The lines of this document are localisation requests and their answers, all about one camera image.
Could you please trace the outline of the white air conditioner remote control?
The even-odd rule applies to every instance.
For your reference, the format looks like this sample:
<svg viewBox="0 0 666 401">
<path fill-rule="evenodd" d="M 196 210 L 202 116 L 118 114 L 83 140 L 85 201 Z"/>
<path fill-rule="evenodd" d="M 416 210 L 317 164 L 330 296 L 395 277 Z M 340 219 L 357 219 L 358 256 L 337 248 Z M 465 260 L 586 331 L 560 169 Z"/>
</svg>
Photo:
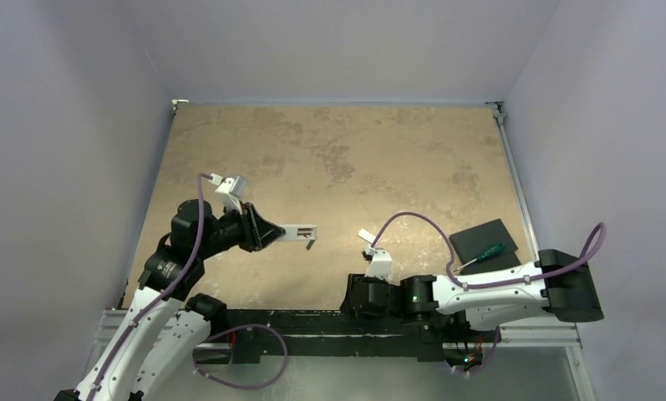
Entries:
<svg viewBox="0 0 666 401">
<path fill-rule="evenodd" d="M 279 241 L 316 241 L 318 237 L 317 225 L 282 225 L 283 235 Z"/>
</svg>

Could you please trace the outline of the white battery compartment cover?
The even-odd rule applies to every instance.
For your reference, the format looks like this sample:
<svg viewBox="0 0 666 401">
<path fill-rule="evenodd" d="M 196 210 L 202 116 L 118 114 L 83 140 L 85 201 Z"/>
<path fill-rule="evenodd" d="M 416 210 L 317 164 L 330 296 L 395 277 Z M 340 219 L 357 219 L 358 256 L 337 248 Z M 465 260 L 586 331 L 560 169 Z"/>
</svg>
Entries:
<svg viewBox="0 0 666 401">
<path fill-rule="evenodd" d="M 369 245 L 372 245 L 375 242 L 376 235 L 365 229 L 360 229 L 358 231 L 358 237 L 367 242 Z"/>
</svg>

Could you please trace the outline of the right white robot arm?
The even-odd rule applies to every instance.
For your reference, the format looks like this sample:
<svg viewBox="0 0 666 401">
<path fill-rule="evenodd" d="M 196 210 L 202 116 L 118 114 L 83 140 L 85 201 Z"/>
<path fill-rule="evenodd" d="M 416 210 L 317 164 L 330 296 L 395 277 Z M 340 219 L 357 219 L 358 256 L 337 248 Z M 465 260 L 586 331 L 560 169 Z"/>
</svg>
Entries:
<svg viewBox="0 0 666 401">
<path fill-rule="evenodd" d="M 589 269 L 589 255 L 548 249 L 537 261 L 494 272 L 450 278 L 418 275 L 400 284 L 351 274 L 340 309 L 358 319 L 395 318 L 425 325 L 448 317 L 459 340 L 530 317 L 596 322 L 604 313 Z"/>
</svg>

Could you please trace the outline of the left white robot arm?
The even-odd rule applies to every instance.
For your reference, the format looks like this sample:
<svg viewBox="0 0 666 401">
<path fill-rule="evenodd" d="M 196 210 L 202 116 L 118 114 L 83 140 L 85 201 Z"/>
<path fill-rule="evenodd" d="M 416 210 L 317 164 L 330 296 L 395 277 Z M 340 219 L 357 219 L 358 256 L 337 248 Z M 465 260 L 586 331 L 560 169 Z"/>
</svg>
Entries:
<svg viewBox="0 0 666 401">
<path fill-rule="evenodd" d="M 264 220 L 251 203 L 216 217 L 203 200 L 178 206 L 146 263 L 132 302 L 109 345 L 75 389 L 57 400 L 146 400 L 198 343 L 233 333 L 226 304 L 205 294 L 191 296 L 205 259 L 234 246 L 261 251 L 287 229 Z"/>
</svg>

